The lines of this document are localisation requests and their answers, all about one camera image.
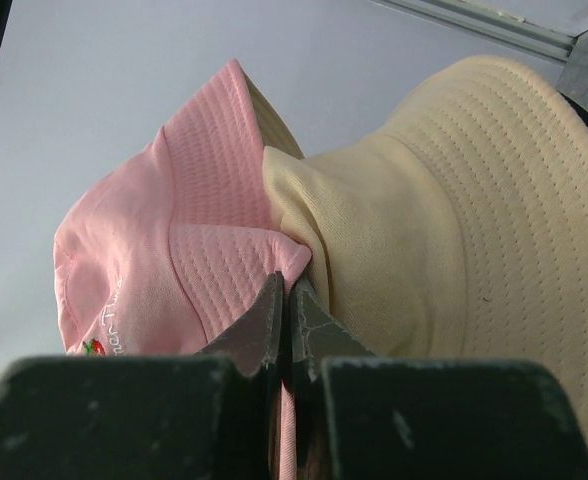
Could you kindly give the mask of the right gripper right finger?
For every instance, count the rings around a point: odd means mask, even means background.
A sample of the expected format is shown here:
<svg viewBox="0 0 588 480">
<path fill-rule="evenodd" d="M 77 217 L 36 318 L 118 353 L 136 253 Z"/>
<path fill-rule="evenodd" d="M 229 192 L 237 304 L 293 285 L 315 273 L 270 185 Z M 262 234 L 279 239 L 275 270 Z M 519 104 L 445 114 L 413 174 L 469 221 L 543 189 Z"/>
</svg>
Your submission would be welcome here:
<svg viewBox="0 0 588 480">
<path fill-rule="evenodd" d="M 373 352 L 329 314 L 307 278 L 298 280 L 294 285 L 290 293 L 289 313 L 297 471 L 329 473 L 331 459 L 321 363 L 329 357 L 368 357 Z"/>
</svg>

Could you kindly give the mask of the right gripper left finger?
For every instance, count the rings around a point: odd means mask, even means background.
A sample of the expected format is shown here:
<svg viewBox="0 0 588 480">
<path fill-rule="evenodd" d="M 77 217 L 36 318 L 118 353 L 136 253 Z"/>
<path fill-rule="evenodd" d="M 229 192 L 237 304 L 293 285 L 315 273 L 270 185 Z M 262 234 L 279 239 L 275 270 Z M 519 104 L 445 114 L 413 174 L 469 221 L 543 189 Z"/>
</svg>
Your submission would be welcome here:
<svg viewBox="0 0 588 480">
<path fill-rule="evenodd" d="M 200 355 L 218 362 L 212 471 L 277 473 L 284 279 L 270 274 L 248 311 Z"/>
</svg>

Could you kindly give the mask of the beige pink hats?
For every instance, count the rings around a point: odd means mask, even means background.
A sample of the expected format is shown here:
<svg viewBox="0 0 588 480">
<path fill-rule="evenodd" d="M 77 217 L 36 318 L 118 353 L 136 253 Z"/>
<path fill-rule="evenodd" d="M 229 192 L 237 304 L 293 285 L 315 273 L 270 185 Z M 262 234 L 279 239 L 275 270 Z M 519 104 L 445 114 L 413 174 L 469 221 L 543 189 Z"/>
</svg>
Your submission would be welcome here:
<svg viewBox="0 0 588 480">
<path fill-rule="evenodd" d="M 267 148 L 263 176 L 369 348 L 531 359 L 588 408 L 588 129 L 537 73 L 460 61 L 352 146 Z"/>
</svg>

